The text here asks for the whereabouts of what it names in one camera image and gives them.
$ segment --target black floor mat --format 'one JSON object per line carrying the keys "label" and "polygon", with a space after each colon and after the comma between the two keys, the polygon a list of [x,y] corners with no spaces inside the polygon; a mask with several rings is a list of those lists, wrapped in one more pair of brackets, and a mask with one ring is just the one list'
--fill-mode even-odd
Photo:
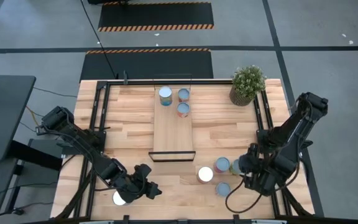
{"label": "black floor mat", "polygon": [[144,31],[212,29],[214,19],[209,2],[106,3],[99,31]]}
{"label": "black floor mat", "polygon": [[[130,79],[213,78],[208,49],[106,50],[119,79],[123,71]],[[102,50],[86,53],[81,80],[114,79]]]}

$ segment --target soup can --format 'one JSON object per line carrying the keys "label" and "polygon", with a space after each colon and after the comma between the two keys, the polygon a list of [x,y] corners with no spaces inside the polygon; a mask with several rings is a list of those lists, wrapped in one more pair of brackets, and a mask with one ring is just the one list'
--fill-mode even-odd
{"label": "soup can", "polygon": [[214,170],[221,174],[224,171],[227,171],[230,168],[230,161],[229,159],[226,159],[225,157],[219,157],[216,159],[214,164]]}
{"label": "soup can", "polygon": [[232,162],[232,164],[230,165],[230,173],[232,173],[233,175],[240,175],[241,174],[241,170],[240,170],[240,166],[239,166],[239,160],[236,159]]}
{"label": "soup can", "polygon": [[190,105],[188,103],[179,103],[177,111],[179,117],[186,118],[190,112]]}
{"label": "soup can", "polygon": [[208,183],[209,181],[212,180],[213,177],[214,177],[214,172],[209,167],[202,167],[201,169],[198,170],[197,180],[202,184]]}
{"label": "soup can", "polygon": [[161,87],[160,91],[158,91],[160,95],[160,102],[163,106],[169,106],[172,104],[172,90],[169,86]]}
{"label": "soup can", "polygon": [[130,203],[127,203],[124,201],[124,199],[121,198],[118,191],[115,191],[115,193],[112,195],[112,202],[114,202],[115,205],[123,206],[123,205],[129,205]]}
{"label": "soup can", "polygon": [[190,91],[186,88],[181,88],[178,91],[178,101],[181,102],[189,102],[189,98],[190,98]]}
{"label": "soup can", "polygon": [[228,183],[220,182],[215,187],[217,195],[226,197],[230,193],[230,185]]}

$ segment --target hazard stripe tape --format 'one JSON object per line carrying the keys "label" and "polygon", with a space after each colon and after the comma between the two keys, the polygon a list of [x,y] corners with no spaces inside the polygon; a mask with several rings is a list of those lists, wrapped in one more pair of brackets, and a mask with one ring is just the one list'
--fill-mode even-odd
{"label": "hazard stripe tape", "polygon": [[118,54],[118,53],[146,53],[146,52],[189,52],[189,51],[209,51],[209,49],[127,49],[127,50],[89,50],[86,54]]}
{"label": "hazard stripe tape", "polygon": [[214,29],[214,24],[100,27],[99,32]]}
{"label": "hazard stripe tape", "polygon": [[[157,3],[127,3],[128,5],[144,5],[144,4],[211,4],[210,2],[157,2]],[[119,4],[119,2],[107,2],[104,6]]]}

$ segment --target gray floor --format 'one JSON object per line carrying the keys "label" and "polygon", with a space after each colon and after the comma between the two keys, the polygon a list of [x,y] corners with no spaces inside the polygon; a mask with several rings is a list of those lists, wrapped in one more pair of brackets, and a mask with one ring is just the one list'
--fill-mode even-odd
{"label": "gray floor", "polygon": [[[145,0],[142,2],[162,0]],[[273,46],[262,0],[211,0],[213,30],[99,33],[105,47],[197,45]],[[358,0],[268,0],[281,46],[358,46]],[[86,8],[97,25],[101,6]],[[5,0],[0,9],[0,49],[98,47],[79,0]],[[262,67],[281,78],[274,51],[214,50],[215,78],[230,77],[244,65]],[[358,219],[358,51],[283,52],[295,97],[312,91],[329,99],[329,113],[310,139],[311,163],[326,217]],[[85,53],[0,54],[0,75],[34,75],[36,86],[75,95]],[[74,98],[37,90],[29,101],[36,113],[54,106],[75,107]],[[28,112],[22,122],[34,128]],[[15,139],[37,138],[19,126]],[[28,188],[18,205],[48,202],[54,189]],[[50,206],[39,205],[22,217],[8,215],[0,223],[48,218]]]}

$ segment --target leaves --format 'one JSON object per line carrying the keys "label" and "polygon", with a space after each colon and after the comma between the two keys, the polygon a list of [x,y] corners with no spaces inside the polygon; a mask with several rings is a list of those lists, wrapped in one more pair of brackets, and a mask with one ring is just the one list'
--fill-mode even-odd
{"label": "leaves", "polygon": [[255,96],[265,89],[265,79],[266,76],[258,66],[238,68],[234,73],[233,86],[242,96]]}

